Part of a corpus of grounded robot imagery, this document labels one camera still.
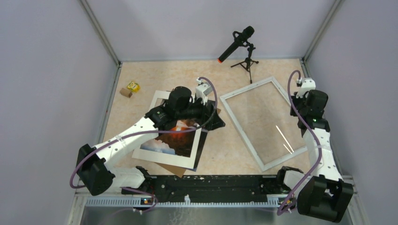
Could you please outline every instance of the aluminum frame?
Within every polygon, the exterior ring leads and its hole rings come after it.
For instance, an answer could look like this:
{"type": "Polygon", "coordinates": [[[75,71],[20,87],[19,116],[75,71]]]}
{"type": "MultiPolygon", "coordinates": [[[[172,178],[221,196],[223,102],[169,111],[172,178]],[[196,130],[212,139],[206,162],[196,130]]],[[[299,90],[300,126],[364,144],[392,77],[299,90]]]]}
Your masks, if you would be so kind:
{"type": "Polygon", "coordinates": [[[265,80],[256,82],[256,83],[252,83],[246,87],[240,88],[238,90],[235,90],[233,92],[230,92],[228,94],[225,94],[223,96],[220,96],[220,100],[222,102],[222,104],[225,107],[225,111],[227,112],[227,114],[229,115],[229,117],[232,120],[232,123],[234,124],[236,130],[238,131],[240,137],[242,138],[243,142],[245,143],[246,147],[248,148],[248,150],[251,152],[252,156],[254,157],[254,159],[256,160],[257,164],[259,165],[260,169],[262,172],[277,166],[295,156],[298,156],[299,154],[306,152],[307,151],[307,147],[301,147],[299,149],[294,150],[294,153],[292,154],[286,154],[280,158],[277,158],[267,164],[264,164],[263,161],[261,160],[261,158],[259,157],[259,155],[257,154],[256,149],[254,148],[254,146],[252,145],[252,143],[249,140],[249,137],[247,136],[247,134],[244,132],[244,130],[242,129],[242,126],[240,125],[239,121],[237,120],[236,116],[234,115],[231,107],[228,105],[227,103],[227,99],[228,98],[232,98],[236,95],[242,94],[248,90],[252,90],[254,88],[260,87],[266,83],[271,83],[273,84],[276,89],[279,91],[279,93],[282,95],[282,97],[286,100],[287,104],[289,104],[290,106],[290,101],[289,101],[289,97],[286,93],[286,91],[283,89],[283,87],[280,85],[280,83],[275,79],[275,77],[269,77],[265,80]]]}
{"type": "Polygon", "coordinates": [[[307,49],[305,55],[302,58],[304,63],[306,63],[312,56],[312,53],[314,52],[315,47],[318,45],[318,42],[320,41],[321,37],[325,34],[333,17],[336,15],[336,12],[340,9],[343,2],[344,2],[344,0],[335,0],[335,2],[333,3],[332,8],[329,10],[328,14],[326,15],[325,20],[323,21],[321,27],[319,28],[318,32],[316,33],[314,39],[312,40],[312,42],[309,46],[309,48],[307,49]]]}
{"type": "Polygon", "coordinates": [[[75,197],[73,198],[72,208],[69,213],[68,221],[66,223],[67,225],[80,225],[86,203],[86,196],[75,195],[75,197]]]}
{"type": "Polygon", "coordinates": [[[114,81],[113,81],[113,84],[112,84],[112,88],[111,88],[111,91],[109,93],[109,98],[108,98],[108,101],[107,101],[107,108],[103,112],[103,115],[102,115],[103,120],[102,120],[102,123],[101,123],[101,125],[100,125],[100,127],[98,129],[99,133],[97,134],[96,143],[104,142],[105,131],[107,130],[109,115],[111,114],[112,104],[113,104],[113,100],[114,100],[115,94],[116,94],[117,83],[119,82],[120,73],[122,71],[122,65],[123,65],[123,63],[121,63],[117,67],[115,78],[114,78],[114,81]]]}
{"type": "Polygon", "coordinates": [[[104,30],[102,29],[100,23],[98,22],[97,18],[95,17],[90,4],[87,2],[87,0],[78,0],[80,3],[80,6],[84,10],[84,12],[87,15],[88,20],[90,21],[92,27],[94,28],[95,32],[97,33],[99,39],[101,40],[101,43],[104,45],[104,48],[108,52],[109,56],[112,58],[114,63],[119,66],[121,64],[119,58],[117,57],[112,45],[110,44],[107,36],[105,35],[104,30]]]}

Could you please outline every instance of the yellow toy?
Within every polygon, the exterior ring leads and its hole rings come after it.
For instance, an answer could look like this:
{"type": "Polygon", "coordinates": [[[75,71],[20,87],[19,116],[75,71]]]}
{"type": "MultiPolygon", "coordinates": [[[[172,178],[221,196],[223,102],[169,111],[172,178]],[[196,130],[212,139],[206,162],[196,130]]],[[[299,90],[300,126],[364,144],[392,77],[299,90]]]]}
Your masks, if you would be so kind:
{"type": "Polygon", "coordinates": [[[139,91],[140,87],[139,84],[132,81],[129,83],[129,85],[127,85],[127,89],[131,90],[132,92],[137,92],[139,91]]]}

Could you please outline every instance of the cardboard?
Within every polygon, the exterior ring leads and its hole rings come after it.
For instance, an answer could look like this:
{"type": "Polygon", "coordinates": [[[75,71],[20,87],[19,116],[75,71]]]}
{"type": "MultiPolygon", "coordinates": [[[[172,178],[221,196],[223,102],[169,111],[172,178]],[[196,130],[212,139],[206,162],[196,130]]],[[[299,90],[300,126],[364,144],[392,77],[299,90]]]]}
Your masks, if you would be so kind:
{"type": "Polygon", "coordinates": [[[123,96],[126,96],[126,97],[130,98],[130,97],[133,95],[133,92],[131,92],[130,90],[127,90],[127,89],[125,89],[125,88],[122,88],[122,89],[120,90],[120,94],[123,95],[123,96]]]}
{"type": "Polygon", "coordinates": [[[165,168],[166,170],[172,172],[173,174],[175,174],[177,177],[181,178],[183,177],[186,169],[182,168],[182,167],[178,167],[175,165],[167,165],[167,164],[163,164],[163,163],[156,163],[158,165],[160,165],[161,167],[165,168]]]}

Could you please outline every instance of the cable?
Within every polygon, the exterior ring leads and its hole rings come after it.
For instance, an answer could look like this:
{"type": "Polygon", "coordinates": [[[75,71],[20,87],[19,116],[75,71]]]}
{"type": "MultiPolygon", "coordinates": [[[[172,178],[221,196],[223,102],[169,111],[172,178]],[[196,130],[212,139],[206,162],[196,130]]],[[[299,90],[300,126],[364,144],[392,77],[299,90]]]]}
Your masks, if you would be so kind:
{"type": "MultiPolygon", "coordinates": [[[[140,132],[136,132],[136,133],[133,133],[133,134],[125,135],[125,136],[122,137],[122,139],[126,139],[126,138],[133,137],[133,136],[137,136],[137,135],[153,134],[153,133],[158,133],[158,134],[179,134],[179,133],[188,133],[188,132],[196,131],[196,130],[198,130],[198,129],[204,127],[205,125],[207,125],[207,124],[211,121],[211,119],[213,118],[213,116],[217,113],[217,104],[218,104],[217,92],[215,91],[215,88],[214,88],[213,83],[211,83],[211,81],[210,81],[209,79],[207,79],[207,78],[205,78],[205,77],[202,77],[202,76],[199,77],[199,79],[203,79],[203,80],[207,81],[207,82],[210,84],[210,86],[211,86],[212,89],[213,89],[214,98],[215,98],[213,113],[210,115],[209,119],[206,120],[206,122],[204,122],[204,123],[203,123],[202,125],[200,125],[199,127],[196,127],[196,128],[193,128],[193,129],[179,130],[179,131],[172,131],[172,130],[150,130],[150,131],[140,131],[140,132]]],[[[85,185],[75,186],[75,185],[73,184],[73,178],[74,178],[75,175],[77,174],[77,171],[83,166],[83,164],[84,164],[91,156],[93,156],[93,155],[96,154],[97,152],[101,151],[102,149],[104,149],[104,148],[106,148],[106,147],[108,147],[108,146],[110,146],[110,145],[116,143],[117,141],[118,141],[118,140],[113,140],[113,141],[111,141],[111,142],[108,142],[108,143],[106,143],[105,145],[102,145],[101,147],[97,148],[96,150],[90,152],[90,154],[88,154],[86,157],[84,157],[84,158],[82,159],[82,161],[80,161],[79,164],[77,164],[75,170],[73,171],[72,175],[70,176],[70,179],[69,179],[69,185],[70,185],[70,187],[71,187],[71,188],[74,188],[74,189],[84,188],[85,185]]]]}
{"type": "MultiPolygon", "coordinates": [[[[287,93],[289,96],[289,101],[291,104],[292,109],[294,110],[294,112],[296,113],[296,115],[298,116],[298,119],[301,120],[301,122],[303,122],[304,126],[307,128],[307,130],[312,134],[312,136],[315,139],[315,142],[318,146],[321,145],[321,143],[319,142],[318,137],[315,135],[315,133],[312,131],[312,129],[310,128],[310,126],[306,123],[306,121],[303,119],[303,117],[301,117],[300,113],[298,112],[297,108],[295,107],[293,100],[291,98],[291,93],[290,93],[290,83],[291,83],[291,79],[293,77],[293,75],[295,73],[298,73],[298,78],[301,78],[301,73],[299,70],[295,70],[290,74],[289,80],[287,82],[287,93]]],[[[277,211],[277,215],[280,216],[283,213],[287,212],[288,209],[293,206],[296,201],[290,203],[287,207],[284,207],[284,205],[287,203],[287,201],[292,197],[292,195],[294,194],[294,192],[297,190],[297,188],[300,187],[300,185],[307,179],[307,177],[309,177],[311,175],[311,173],[315,170],[315,168],[317,167],[317,165],[320,163],[320,161],[322,160],[322,148],[318,147],[318,151],[319,151],[319,156],[318,159],[316,160],[316,162],[314,163],[314,165],[311,167],[311,169],[304,175],[303,178],[301,178],[301,180],[296,184],[296,186],[294,186],[294,188],[289,192],[289,194],[286,196],[286,198],[284,199],[284,201],[282,202],[282,204],[279,206],[278,211],[277,211]]]]}
{"type": "Polygon", "coordinates": [[[264,208],[256,208],[257,210],[260,210],[260,211],[264,211],[264,212],[272,212],[272,213],[274,213],[274,212],[277,212],[277,209],[278,208],[272,208],[272,209],[264,209],[264,208]]]}
{"type": "Polygon", "coordinates": [[[116,215],[116,214],[118,214],[118,213],[121,213],[121,212],[123,212],[123,211],[133,210],[134,212],[140,212],[140,213],[147,213],[147,212],[150,212],[150,211],[152,211],[152,210],[155,208],[155,206],[159,203],[158,198],[157,198],[155,195],[152,195],[152,194],[150,194],[150,193],[147,193],[147,192],[144,192],[144,191],[140,191],[140,190],[136,190],[136,189],[132,189],[132,188],[129,188],[129,187],[122,187],[122,189],[127,190],[127,191],[131,191],[131,192],[135,192],[135,193],[139,193],[139,194],[143,194],[143,195],[149,195],[149,196],[151,196],[156,202],[154,202],[154,204],[153,204],[151,207],[149,207],[148,209],[146,209],[146,210],[144,210],[144,211],[142,211],[142,210],[137,210],[137,209],[135,209],[135,208],[123,208],[123,209],[120,209],[120,210],[118,210],[118,211],[112,213],[111,215],[105,217],[105,219],[103,219],[102,222],[99,223],[98,225],[104,224],[104,223],[107,222],[111,217],[113,217],[114,215],[116,215]]]}

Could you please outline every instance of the gray wall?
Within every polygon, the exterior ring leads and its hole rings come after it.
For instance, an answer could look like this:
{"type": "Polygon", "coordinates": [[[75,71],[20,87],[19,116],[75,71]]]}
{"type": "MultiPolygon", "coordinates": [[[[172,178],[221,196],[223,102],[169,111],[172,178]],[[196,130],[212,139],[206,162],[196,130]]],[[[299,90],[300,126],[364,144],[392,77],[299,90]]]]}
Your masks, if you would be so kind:
{"type": "Polygon", "coordinates": [[[397,224],[398,1],[345,1],[308,66],[371,224],[397,224]]]}
{"type": "Polygon", "coordinates": [[[76,0],[0,3],[0,224],[64,224],[116,67],[76,0]]]}
{"type": "MultiPolygon", "coordinates": [[[[253,58],[305,54],[333,0],[88,0],[122,61],[216,59],[251,25],[253,58]]],[[[239,48],[231,58],[245,58],[239,48]]]]}

